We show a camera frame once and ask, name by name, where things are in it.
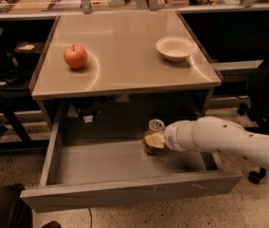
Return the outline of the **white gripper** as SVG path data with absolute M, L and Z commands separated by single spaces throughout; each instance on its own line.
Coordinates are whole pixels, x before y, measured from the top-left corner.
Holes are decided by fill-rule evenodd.
M 158 149 L 163 149 L 166 145 L 172 151 L 188 151 L 191 147 L 191 122 L 174 122 L 165 128 L 164 133 L 160 131 L 147 134 L 144 142 Z

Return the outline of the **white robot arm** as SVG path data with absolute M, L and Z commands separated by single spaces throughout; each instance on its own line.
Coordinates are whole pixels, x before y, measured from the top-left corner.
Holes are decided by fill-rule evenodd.
M 202 117 L 196 121 L 177 121 L 168 126 L 153 120 L 149 125 L 155 126 L 155 131 L 147 132 L 144 142 L 155 151 L 166 148 L 175 152 L 222 152 L 242 156 L 269 169 L 269 135 L 249 132 L 237 123 L 217 117 Z

